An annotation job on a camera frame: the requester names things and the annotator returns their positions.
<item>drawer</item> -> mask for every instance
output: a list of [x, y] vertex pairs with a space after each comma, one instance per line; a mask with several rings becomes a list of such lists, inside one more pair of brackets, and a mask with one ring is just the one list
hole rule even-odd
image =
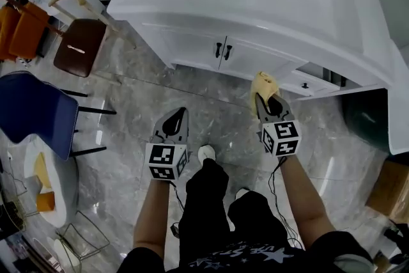
[[279, 81], [281, 89], [298, 93], [303, 96], [322, 95], [339, 90], [339, 86], [318, 77], [300, 72], [292, 71], [288, 76]]

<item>wooden stick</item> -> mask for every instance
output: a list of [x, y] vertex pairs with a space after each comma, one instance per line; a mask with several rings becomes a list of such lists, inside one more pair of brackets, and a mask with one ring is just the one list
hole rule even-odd
[[64, 32], [60, 31], [59, 29], [57, 29], [55, 26], [52, 26], [51, 24], [49, 24], [48, 22], [43, 22], [41, 19], [39, 19], [36, 15], [34, 15], [33, 13], [31, 13], [26, 7], [24, 7], [23, 5], [21, 5], [18, 1], [16, 0], [7, 0], [10, 4], [16, 6], [18, 9], [20, 9], [22, 12], [24, 13], [28, 13], [29, 15], [31, 15], [32, 17], [34, 17], [38, 22], [40, 22], [41, 24], [45, 24], [45, 26], [47, 26], [51, 31], [57, 33], [59, 36], [64, 36]]
[[61, 13], [63, 13], [64, 15], [68, 16], [70, 19], [72, 20], [76, 20], [77, 17], [75, 17], [74, 15], [72, 15], [70, 12], [66, 11], [64, 8], [62, 8], [60, 5], [58, 4], [53, 4], [52, 5], [55, 9], [59, 10]]

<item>shoe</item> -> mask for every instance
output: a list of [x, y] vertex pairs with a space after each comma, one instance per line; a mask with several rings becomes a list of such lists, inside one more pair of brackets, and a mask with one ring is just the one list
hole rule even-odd
[[202, 166], [203, 166], [203, 161], [206, 158], [216, 160], [216, 152], [213, 149], [213, 147], [210, 146], [209, 144], [207, 144], [206, 146], [200, 147], [199, 151], [197, 152], [197, 156], [199, 157], [199, 162], [200, 164], [202, 164]]
[[237, 193], [236, 193], [236, 200], [238, 199], [238, 198], [241, 198], [241, 197], [243, 197], [245, 194], [247, 194], [248, 192], [250, 191], [250, 189], [248, 189], [248, 188], [241, 188], [239, 191], [237, 191]]

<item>orange object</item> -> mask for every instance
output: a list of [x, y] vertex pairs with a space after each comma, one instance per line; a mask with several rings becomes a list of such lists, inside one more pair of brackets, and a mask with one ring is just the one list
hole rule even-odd
[[28, 3], [24, 7], [40, 20], [30, 15], [30, 13], [22, 12], [19, 23], [14, 31], [9, 53], [16, 57], [33, 59], [36, 57], [36, 50], [49, 16], [47, 12], [33, 3]]
[[16, 60], [9, 49], [20, 16], [17, 10], [9, 6], [3, 6], [0, 10], [0, 59]]
[[38, 154], [36, 162], [34, 163], [34, 174], [38, 177], [44, 187], [51, 189], [51, 182], [47, 172], [47, 166], [45, 165], [45, 157], [43, 152]]
[[409, 166], [385, 160], [366, 206], [396, 223], [409, 223]]
[[45, 194], [38, 194], [36, 199], [37, 211], [50, 212], [56, 206], [56, 200], [53, 192], [46, 192]]

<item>cardboard box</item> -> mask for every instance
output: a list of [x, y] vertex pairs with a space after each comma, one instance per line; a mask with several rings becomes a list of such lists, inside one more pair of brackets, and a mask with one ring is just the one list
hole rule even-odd
[[386, 160], [366, 205], [396, 223], [409, 223], [409, 166]]

